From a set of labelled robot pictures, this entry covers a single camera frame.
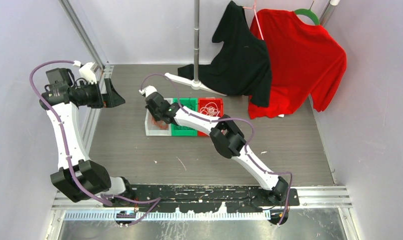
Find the wooden floor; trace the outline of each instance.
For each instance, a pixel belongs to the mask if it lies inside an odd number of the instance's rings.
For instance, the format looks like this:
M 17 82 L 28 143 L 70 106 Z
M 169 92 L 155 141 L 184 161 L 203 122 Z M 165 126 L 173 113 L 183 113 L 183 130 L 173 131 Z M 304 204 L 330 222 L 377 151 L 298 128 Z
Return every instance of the wooden floor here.
M 138 92 L 141 82 L 152 73 L 177 74 L 177 67 L 114 66 L 112 82 L 126 104 L 101 111 L 89 153 L 91 159 L 106 167 L 111 176 L 126 177 L 132 184 L 257 184 L 240 164 L 221 157 L 207 137 L 146 136 L 145 100 Z M 172 85 L 160 76 L 153 76 L 146 83 L 155 86 L 165 98 L 176 97 Z M 175 85 L 182 98 L 217 97 L 206 91 Z M 224 97 L 223 104 L 227 115 L 249 118 L 246 96 Z M 309 101 L 292 115 L 262 117 L 252 123 L 256 133 L 250 147 L 272 171 L 292 172 L 295 186 L 332 186 Z M 237 122 L 237 125 L 246 136 L 250 135 L 248 125 L 243 122 Z

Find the garment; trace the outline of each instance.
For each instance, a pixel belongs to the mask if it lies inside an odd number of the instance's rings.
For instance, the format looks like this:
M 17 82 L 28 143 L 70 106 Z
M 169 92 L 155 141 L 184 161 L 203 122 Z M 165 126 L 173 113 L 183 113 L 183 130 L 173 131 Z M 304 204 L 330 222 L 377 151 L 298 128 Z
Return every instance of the garment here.
M 309 94 L 313 108 L 324 111 L 346 71 L 345 51 L 325 28 L 303 23 L 292 11 L 262 9 L 257 18 L 268 47 L 273 81 L 269 106 L 249 103 L 250 118 L 292 114 Z M 260 38 L 256 19 L 250 31 Z
M 243 7 L 228 4 L 212 42 L 223 46 L 211 64 L 199 66 L 200 81 L 222 94 L 250 95 L 251 103 L 267 107 L 272 80 L 268 48 L 250 32 Z M 194 79 L 194 65 L 178 68 L 178 76 Z

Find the white wall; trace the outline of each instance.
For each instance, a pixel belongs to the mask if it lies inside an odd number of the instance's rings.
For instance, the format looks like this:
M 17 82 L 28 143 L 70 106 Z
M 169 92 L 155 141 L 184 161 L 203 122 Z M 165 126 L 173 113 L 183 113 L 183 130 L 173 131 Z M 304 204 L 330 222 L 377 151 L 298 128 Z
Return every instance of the white wall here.
M 57 147 L 28 78 L 60 59 L 92 60 L 57 0 L 0 1 L 0 240 L 39 240 L 47 231 Z M 36 74 L 40 90 L 49 69 Z
M 70 0 L 98 52 L 111 64 L 192 63 L 194 59 L 193 0 Z M 200 62 L 210 63 L 222 45 L 212 36 L 229 0 L 200 1 Z M 254 0 L 235 0 L 253 6 Z M 316 0 L 312 11 L 319 17 L 327 0 Z M 257 9 L 294 11 L 309 8 L 312 0 L 258 0 Z M 248 24 L 254 13 L 245 10 Z
M 366 240 L 403 239 L 403 1 L 342 0 L 326 28 L 347 71 L 319 127 Z

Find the red shirt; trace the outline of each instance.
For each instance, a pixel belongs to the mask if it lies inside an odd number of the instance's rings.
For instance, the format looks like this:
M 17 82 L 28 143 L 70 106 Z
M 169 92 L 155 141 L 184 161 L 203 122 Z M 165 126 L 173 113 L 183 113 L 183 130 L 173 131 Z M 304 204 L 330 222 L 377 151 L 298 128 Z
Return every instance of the red shirt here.
M 327 30 L 303 23 L 293 11 L 257 12 L 269 51 L 272 85 L 268 107 L 249 102 L 251 119 L 294 113 L 311 94 L 313 108 L 324 111 L 347 67 L 346 53 Z M 261 38 L 256 19 L 250 31 Z

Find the plastic tray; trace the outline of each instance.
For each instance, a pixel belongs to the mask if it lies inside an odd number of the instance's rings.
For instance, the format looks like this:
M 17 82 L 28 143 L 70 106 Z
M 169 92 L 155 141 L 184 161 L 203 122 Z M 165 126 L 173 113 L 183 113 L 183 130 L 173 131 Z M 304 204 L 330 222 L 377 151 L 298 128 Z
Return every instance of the plastic tray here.
M 170 104 L 173 102 L 173 98 L 165 98 Z M 164 122 L 158 122 L 158 124 L 162 124 L 161 126 L 165 126 L 165 129 L 153 124 L 153 116 L 150 114 L 149 110 L 145 113 L 145 135 L 146 136 L 172 136 L 172 127 L 171 124 L 166 124 Z
M 198 110 L 197 98 L 180 98 L 179 101 L 181 102 L 181 105 L 186 106 L 187 108 L 197 112 L 197 110 Z M 177 103 L 178 99 L 174 98 L 173 102 Z M 195 130 L 191 127 L 187 127 L 187 126 L 172 125 L 172 136 L 195 137 L 195 136 L 197 136 L 197 130 Z
M 215 97 L 199 98 L 197 108 L 198 112 L 201 113 L 201 109 L 208 104 L 209 104 L 208 107 L 210 106 L 215 107 L 215 104 L 212 103 L 215 103 L 216 106 L 219 108 L 219 114 L 217 115 L 217 117 L 222 117 L 224 115 L 224 102 L 222 98 L 215 98 Z M 201 131 L 197 131 L 197 136 L 208 137 L 208 135 L 204 134 Z

